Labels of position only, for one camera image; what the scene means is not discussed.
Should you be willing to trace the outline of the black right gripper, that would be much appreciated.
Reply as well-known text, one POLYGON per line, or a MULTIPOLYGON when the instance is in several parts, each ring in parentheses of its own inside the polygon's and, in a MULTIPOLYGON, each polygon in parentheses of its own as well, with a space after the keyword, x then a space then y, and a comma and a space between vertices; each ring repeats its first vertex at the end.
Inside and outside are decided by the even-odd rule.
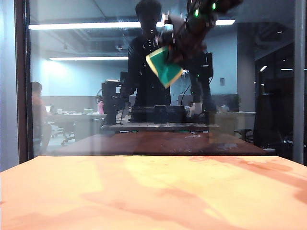
POLYGON ((162 22, 173 26, 171 30, 162 31, 157 38, 159 47, 165 47, 168 52, 167 63, 182 62, 204 49, 202 41, 207 33, 206 17, 191 14, 183 20, 163 14, 162 22))

